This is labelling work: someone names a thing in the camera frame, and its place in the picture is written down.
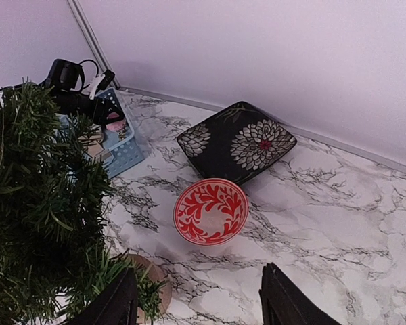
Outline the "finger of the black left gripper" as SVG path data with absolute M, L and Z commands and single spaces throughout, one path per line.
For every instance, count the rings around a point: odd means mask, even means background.
M 123 111 L 110 100 L 102 100 L 100 106 L 101 125 L 109 125 L 122 121 L 125 118 Z

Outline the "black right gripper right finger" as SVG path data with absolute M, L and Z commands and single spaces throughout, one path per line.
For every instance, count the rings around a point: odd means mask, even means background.
M 264 324 L 335 323 L 335 319 L 320 310 L 274 263 L 263 267 L 259 295 Z

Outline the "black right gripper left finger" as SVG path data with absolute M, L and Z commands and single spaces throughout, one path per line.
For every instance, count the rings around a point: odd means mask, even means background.
M 137 279 L 131 268 L 122 270 L 101 294 L 68 325 L 137 323 Z

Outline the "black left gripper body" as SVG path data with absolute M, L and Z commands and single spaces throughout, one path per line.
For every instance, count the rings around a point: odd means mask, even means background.
M 88 95 L 59 92 L 54 95 L 59 113 L 68 116 L 84 115 L 94 124 L 104 123 L 104 103 L 99 99 L 90 99 Z

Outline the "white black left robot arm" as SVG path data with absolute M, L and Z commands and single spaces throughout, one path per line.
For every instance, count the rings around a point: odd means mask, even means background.
M 53 61 L 46 79 L 38 86 L 51 90 L 60 114 L 83 115 L 90 118 L 93 124 L 115 131 L 125 125 L 125 114 L 113 93 L 106 97 L 97 95 L 107 89 L 115 74 L 109 69 L 100 72 L 99 68 L 96 68 L 96 76 L 86 83 L 83 70 L 83 64 L 86 62 L 95 61 L 86 59 L 74 63 L 58 58 Z

